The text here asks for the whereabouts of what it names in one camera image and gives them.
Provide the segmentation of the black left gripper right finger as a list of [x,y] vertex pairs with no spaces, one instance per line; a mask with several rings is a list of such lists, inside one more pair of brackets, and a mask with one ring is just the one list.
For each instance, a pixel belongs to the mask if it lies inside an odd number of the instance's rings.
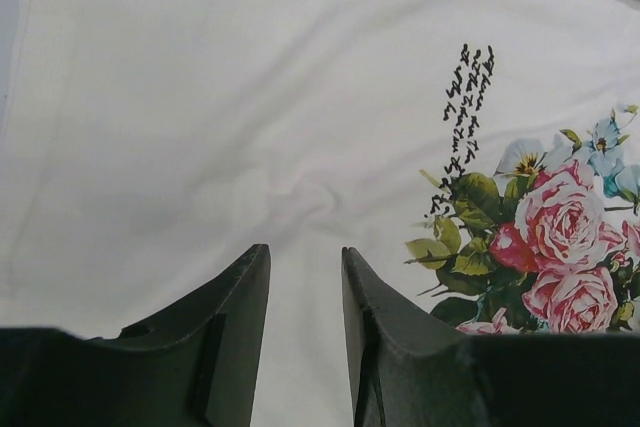
[[635,426],[639,339],[630,334],[466,335],[342,252],[357,426]]

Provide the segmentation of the white floral print t-shirt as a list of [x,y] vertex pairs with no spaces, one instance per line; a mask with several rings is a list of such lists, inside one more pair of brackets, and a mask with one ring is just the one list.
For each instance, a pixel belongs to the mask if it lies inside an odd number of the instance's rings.
[[345,426],[339,254],[405,293],[464,46],[474,168],[639,100],[639,0],[1,0],[1,322],[111,337],[248,245],[274,261],[252,422]]

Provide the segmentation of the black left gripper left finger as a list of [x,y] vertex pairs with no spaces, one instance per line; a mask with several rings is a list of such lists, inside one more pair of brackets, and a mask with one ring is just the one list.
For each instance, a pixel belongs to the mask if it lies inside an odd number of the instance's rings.
[[253,245],[114,339],[2,329],[2,425],[250,425],[270,267]]

